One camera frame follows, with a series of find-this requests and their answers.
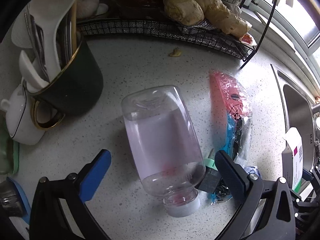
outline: white spatula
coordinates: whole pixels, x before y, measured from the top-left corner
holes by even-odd
[[[37,71],[35,70],[28,55],[25,53],[24,50],[20,52],[19,69],[24,79],[38,91],[41,90],[42,88],[45,88],[47,85],[49,85],[47,81],[43,80],[38,75]]]
[[[31,0],[30,14],[42,28],[44,39],[44,59],[49,81],[61,71],[56,46],[59,23],[75,0]]]

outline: stainless steel sink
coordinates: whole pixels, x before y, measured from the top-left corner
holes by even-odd
[[[285,129],[296,127],[302,138],[303,167],[313,169],[315,161],[315,121],[312,99],[292,79],[273,67],[284,109]]]

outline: plastic bottle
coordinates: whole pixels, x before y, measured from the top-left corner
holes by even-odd
[[[186,106],[176,86],[146,89],[122,100],[133,158],[147,193],[163,197],[167,213],[184,217],[200,206],[194,188],[205,166]]]

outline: ginger root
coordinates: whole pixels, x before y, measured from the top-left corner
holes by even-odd
[[[231,13],[221,0],[195,0],[204,11],[204,17],[225,34],[242,38],[252,27],[250,23]]]
[[[225,34],[242,38],[252,25],[233,14],[221,0],[163,0],[166,15],[183,25],[191,26],[204,17]]]
[[[204,20],[200,5],[195,0],[163,0],[168,17],[183,25],[192,26]]]

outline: speckled white countertop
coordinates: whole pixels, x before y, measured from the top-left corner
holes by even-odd
[[[174,41],[108,37],[88,41],[104,77],[104,89],[87,114],[66,118],[46,132],[35,146],[20,147],[20,169],[14,177],[32,203],[38,180],[64,179],[102,149],[112,154],[112,164],[89,210],[113,240],[214,239],[235,211],[233,201],[210,205],[201,193],[200,209],[185,218],[169,217],[161,200],[147,195],[134,167],[122,119],[120,102],[126,95],[149,87],[177,85],[203,155],[212,148],[209,70],[233,74],[246,88],[253,107],[253,132],[249,164],[257,165],[263,179],[282,175],[281,152],[285,147],[284,116],[270,63],[283,65],[260,49],[238,71],[242,62],[200,46]],[[168,56],[175,47],[178,58]]]

